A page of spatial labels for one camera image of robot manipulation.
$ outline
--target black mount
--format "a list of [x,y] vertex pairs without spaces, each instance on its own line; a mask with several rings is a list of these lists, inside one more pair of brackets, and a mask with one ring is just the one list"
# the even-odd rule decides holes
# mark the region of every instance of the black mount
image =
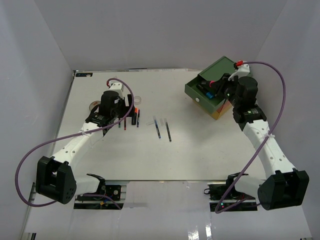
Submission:
[[275,171],[275,174],[259,187],[258,198],[265,210],[299,206],[304,200],[308,183],[309,176],[306,171]]
[[[133,99],[131,94],[128,94],[127,97],[130,106]],[[130,109],[129,106],[126,106],[125,100],[121,99],[116,91],[105,91],[101,96],[101,104],[96,105],[91,110],[85,122],[91,122],[98,127],[103,128],[114,123],[117,118],[122,118]],[[133,117],[134,115],[135,108],[133,107],[128,116]],[[108,130],[109,128],[104,129],[103,135],[105,135]],[[99,177],[92,174],[90,176],[95,178]],[[97,193],[100,192],[99,188],[101,188],[104,183],[103,178],[99,180],[100,184]],[[35,190],[37,193],[62,204],[67,204],[75,195],[76,189],[77,183],[73,171],[69,166],[69,162],[65,161],[64,163],[61,163],[60,161],[56,161],[53,157],[48,158],[45,156],[38,161],[35,182]]]
[[68,164],[45,156],[40,158],[36,169],[35,191],[62,204],[70,202],[77,184]]
[[[267,120],[262,109],[256,104],[258,92],[257,81],[250,76],[229,80],[230,74],[225,73],[218,81],[202,81],[201,85],[216,97],[227,99],[233,105],[233,118],[243,131],[247,123],[256,120]],[[239,173],[231,174],[226,180],[228,188]],[[306,171],[281,173],[276,171],[259,188],[258,198],[266,210],[299,206],[302,204],[309,183]],[[239,194],[233,187],[230,195]]]

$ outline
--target blue object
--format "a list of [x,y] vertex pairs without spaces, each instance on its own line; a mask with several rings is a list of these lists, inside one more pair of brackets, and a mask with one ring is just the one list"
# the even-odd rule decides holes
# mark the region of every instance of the blue object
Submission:
[[207,92],[206,94],[206,97],[208,98],[208,99],[213,99],[214,98],[214,95],[211,93],[211,92]]

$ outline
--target open box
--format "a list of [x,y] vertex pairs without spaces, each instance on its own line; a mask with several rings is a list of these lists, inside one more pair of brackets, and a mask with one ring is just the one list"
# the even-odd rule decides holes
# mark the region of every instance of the open box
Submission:
[[207,98],[196,86],[203,80],[217,81],[222,77],[223,74],[232,74],[234,72],[234,61],[230,60],[226,56],[223,56],[208,66],[205,70],[200,72],[194,79],[185,84],[184,92],[214,119],[218,119],[231,107],[231,104],[224,98]]

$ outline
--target white table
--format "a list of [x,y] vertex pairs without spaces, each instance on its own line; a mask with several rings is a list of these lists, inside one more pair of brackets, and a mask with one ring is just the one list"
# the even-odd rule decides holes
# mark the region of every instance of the white table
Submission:
[[[215,121],[184,93],[196,71],[94,72],[72,84],[58,136],[79,131],[89,104],[100,100],[106,81],[117,77],[142,98],[139,128],[115,126],[87,152],[75,175],[93,173],[106,180],[223,180],[239,172],[254,153],[229,110]],[[158,119],[162,138],[154,124]],[[167,118],[172,142],[160,118]],[[55,151],[67,140],[57,142]],[[247,171],[265,178],[259,159]],[[310,237],[302,208],[210,213],[203,182],[131,182],[125,202],[141,207],[121,211],[73,210],[73,202],[32,209],[26,232],[38,239],[299,239]],[[37,195],[35,202],[46,202]]]

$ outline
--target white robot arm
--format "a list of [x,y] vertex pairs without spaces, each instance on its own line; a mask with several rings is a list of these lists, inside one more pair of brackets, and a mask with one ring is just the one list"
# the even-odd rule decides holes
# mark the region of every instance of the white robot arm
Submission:
[[[225,73],[218,81],[202,81],[201,85],[215,93],[216,98],[229,100],[233,105],[233,118],[257,150],[269,134],[269,124],[257,105],[257,81],[247,76],[249,65],[243,61],[234,64],[232,75]],[[280,149],[275,136],[269,135],[258,154],[265,179],[242,175],[230,191],[255,197],[266,210],[301,205],[309,183],[306,171],[298,171]],[[238,173],[229,175],[226,187],[232,185]]]
[[[85,120],[80,130],[82,135],[73,137],[52,157],[43,156],[38,161],[35,184],[37,193],[62,204],[70,202],[74,195],[101,193],[100,188],[105,182],[102,177],[94,174],[75,177],[74,172],[86,152],[101,140],[109,129],[90,131],[112,124],[115,119],[122,118],[130,109],[126,106],[123,90],[122,83],[113,83],[101,96],[100,105],[96,105]],[[132,96],[129,94],[129,105],[132,101]],[[133,107],[128,116],[132,117],[134,111]]]

